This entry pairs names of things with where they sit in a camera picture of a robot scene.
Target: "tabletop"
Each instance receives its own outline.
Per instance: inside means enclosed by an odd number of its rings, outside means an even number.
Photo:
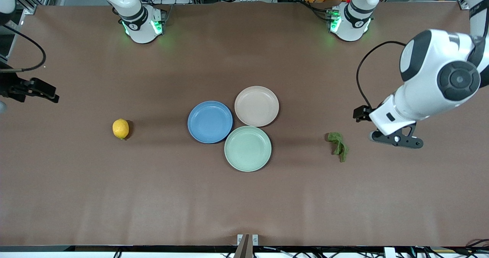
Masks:
[[[386,40],[424,29],[468,32],[455,2],[381,3],[356,42],[328,33],[300,4],[175,6],[150,44],[124,34],[109,6],[39,6],[22,32],[44,47],[45,66],[19,74],[56,86],[58,104],[3,98],[0,244],[226,245],[258,234],[263,245],[461,246],[489,237],[489,93],[418,123],[420,150],[372,143],[355,71]],[[365,61],[360,82],[374,104],[402,84],[401,46]],[[18,39],[9,64],[39,51]],[[234,113],[248,86],[277,95],[262,128],[269,163],[242,173],[224,142],[201,144],[192,108],[217,100]],[[133,122],[127,141],[112,122]],[[234,128],[243,126],[234,121]],[[328,132],[350,148],[332,155]]]

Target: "blue plate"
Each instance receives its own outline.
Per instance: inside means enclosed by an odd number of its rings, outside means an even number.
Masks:
[[[209,100],[194,107],[188,116],[187,126],[197,141],[213,144],[222,141],[230,133],[233,115],[226,105]]]

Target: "green light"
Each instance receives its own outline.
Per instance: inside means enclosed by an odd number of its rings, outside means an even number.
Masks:
[[[331,31],[336,32],[341,23],[341,16],[339,16],[335,21],[331,23]]]
[[[154,32],[157,35],[161,34],[162,30],[161,30],[161,25],[160,25],[159,21],[157,21],[157,22],[151,21],[151,25],[153,26]]]
[[[365,25],[365,30],[363,30],[363,32],[367,32],[367,30],[368,30],[368,25],[370,24],[370,21],[371,21],[371,20],[372,20],[371,18],[369,18],[369,19],[368,19],[367,24]]]
[[[124,26],[124,29],[126,30],[126,34],[129,35],[129,31],[127,30],[127,26],[124,22],[122,22],[122,25]]]

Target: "lemon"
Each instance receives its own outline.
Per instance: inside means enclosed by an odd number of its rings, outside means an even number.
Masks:
[[[117,138],[124,140],[129,134],[129,124],[125,119],[118,119],[112,124],[112,132]]]

